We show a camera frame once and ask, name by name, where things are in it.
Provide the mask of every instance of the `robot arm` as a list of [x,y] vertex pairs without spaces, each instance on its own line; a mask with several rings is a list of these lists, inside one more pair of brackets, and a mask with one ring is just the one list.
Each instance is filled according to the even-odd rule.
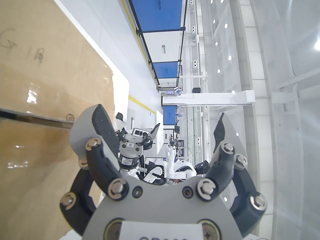
[[173,179],[175,178],[175,156],[176,156],[176,148],[174,146],[166,147],[166,162],[167,162],[167,178]]
[[[225,133],[229,131],[224,127],[227,121],[226,116],[219,121]],[[217,160],[212,161],[205,178],[196,176],[175,186],[154,186],[121,176],[117,161],[121,142],[103,107],[90,107],[79,116],[70,132],[70,144],[83,169],[70,192],[62,197],[61,211],[83,240],[117,239],[116,234],[121,239],[121,225],[134,222],[143,223],[145,228],[150,223],[198,224],[203,230],[198,239],[208,239],[213,234],[215,239],[240,240],[259,222],[267,204],[247,170],[235,168],[236,146],[229,144],[227,134],[221,134],[220,138],[215,152]],[[106,194],[96,210],[87,196],[93,180]],[[219,194],[231,180],[238,197],[229,210]],[[153,211],[141,213],[145,209]]]

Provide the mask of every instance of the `humanoid robot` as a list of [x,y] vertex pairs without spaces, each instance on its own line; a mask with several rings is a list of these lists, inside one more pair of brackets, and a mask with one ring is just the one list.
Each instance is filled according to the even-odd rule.
[[[267,202],[256,191],[246,169],[246,151],[225,114],[214,136],[205,177],[156,186],[121,173],[118,153],[131,142],[119,140],[102,105],[87,108],[70,131],[81,169],[60,200],[65,219],[83,240],[243,239],[264,215]],[[134,142],[133,149],[147,143]],[[97,208],[89,197],[93,181],[106,195]],[[237,196],[228,207],[219,195],[231,184]]]
[[162,158],[147,160],[144,157],[144,151],[152,148],[160,124],[151,131],[143,130],[141,134],[141,129],[138,131],[125,129],[126,120],[121,113],[118,113],[115,117],[115,125],[115,132],[121,143],[118,162],[123,176],[129,175],[155,185],[165,185],[169,184],[168,180],[182,181],[197,174],[204,174],[201,169],[195,169],[188,161],[175,162],[178,140],[173,140],[173,136],[170,136],[169,144],[162,145],[166,152],[166,161]]

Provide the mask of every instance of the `blue panel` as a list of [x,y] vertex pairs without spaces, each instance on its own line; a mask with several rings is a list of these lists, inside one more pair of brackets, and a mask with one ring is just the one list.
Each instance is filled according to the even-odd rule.
[[153,63],[158,79],[176,78],[178,74],[178,62]]
[[163,125],[176,124],[176,105],[163,106]]
[[182,0],[132,0],[142,31],[179,29]]

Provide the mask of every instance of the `white robot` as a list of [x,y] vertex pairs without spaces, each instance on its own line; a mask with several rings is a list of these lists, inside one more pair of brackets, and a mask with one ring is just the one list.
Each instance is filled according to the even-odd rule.
[[126,129],[126,120],[121,113],[117,114],[115,122],[115,132],[121,143],[118,162],[120,173],[123,176],[129,175],[156,185],[168,185],[169,180],[172,180],[171,184],[174,184],[200,174],[200,169],[195,169],[188,161],[175,162],[177,140],[173,140],[172,136],[169,144],[163,145],[166,151],[166,161],[162,158],[147,160],[144,157],[144,151],[152,148],[160,124],[157,124],[151,131],[144,131],[144,135],[141,136],[136,129]]

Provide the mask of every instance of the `screw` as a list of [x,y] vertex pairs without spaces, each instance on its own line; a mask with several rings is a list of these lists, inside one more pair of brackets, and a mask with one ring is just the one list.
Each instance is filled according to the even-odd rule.
[[201,186],[201,191],[203,194],[205,195],[211,195],[213,192],[214,192],[214,188],[213,186],[208,183],[208,182],[205,182],[203,183],[203,185]]
[[62,196],[60,203],[65,207],[65,210],[69,210],[76,202],[76,195],[73,192],[67,192]]
[[108,196],[113,200],[123,200],[128,194],[128,190],[125,190],[126,183],[123,178],[115,178],[108,186]]
[[103,240],[119,240],[122,221],[119,218],[112,220],[105,228]]
[[247,166],[248,164],[246,157],[243,155],[238,155],[236,160],[237,160],[237,163],[239,163],[243,167]]
[[219,229],[212,221],[202,220],[199,224],[202,224],[203,239],[221,239]]
[[227,143],[227,144],[224,144],[224,149],[227,152],[231,152],[231,151],[233,151],[233,146]]
[[140,186],[134,187],[132,190],[132,196],[136,199],[140,198],[142,196],[143,189]]
[[88,142],[88,146],[89,146],[90,148],[95,148],[95,147],[97,146],[97,144],[98,144],[98,142],[97,142],[95,139],[91,139],[91,140],[89,140],[89,142]]
[[70,195],[65,195],[65,196],[61,199],[61,203],[62,203],[63,206],[65,206],[65,207],[69,206],[72,202],[73,202],[73,198],[72,198]]
[[79,160],[79,167],[86,168],[88,166],[87,157],[84,157]]
[[264,211],[267,208],[266,198],[262,194],[255,197],[250,196],[250,202],[252,206],[259,211]]
[[254,198],[254,203],[258,206],[258,207],[263,207],[266,203],[265,199],[263,197],[261,197],[260,195],[255,196]]
[[120,182],[113,184],[111,189],[113,194],[120,194],[123,191],[123,185]]
[[97,145],[101,144],[101,140],[99,138],[92,138],[85,144],[85,149],[87,151],[91,151]]
[[185,197],[186,199],[190,199],[193,196],[193,191],[190,187],[186,186],[182,189],[182,195],[183,197]]

